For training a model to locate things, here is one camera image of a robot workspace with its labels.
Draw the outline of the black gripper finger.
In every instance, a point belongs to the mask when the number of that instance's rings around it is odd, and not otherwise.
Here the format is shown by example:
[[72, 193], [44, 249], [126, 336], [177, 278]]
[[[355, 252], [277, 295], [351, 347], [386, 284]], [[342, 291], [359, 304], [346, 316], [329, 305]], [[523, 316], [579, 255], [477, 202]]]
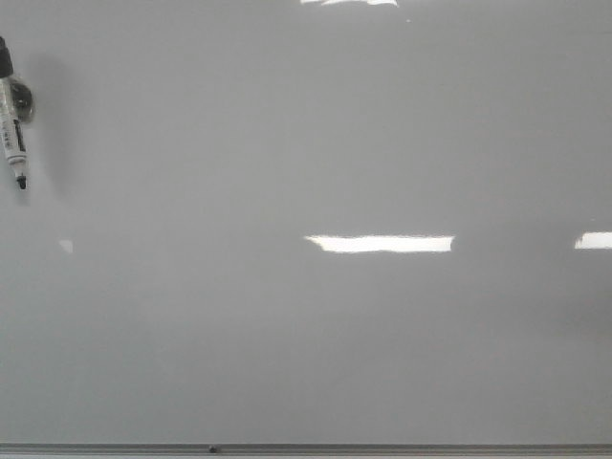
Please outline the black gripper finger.
[[0, 37], [0, 77], [10, 77], [14, 72], [11, 53], [3, 37]]

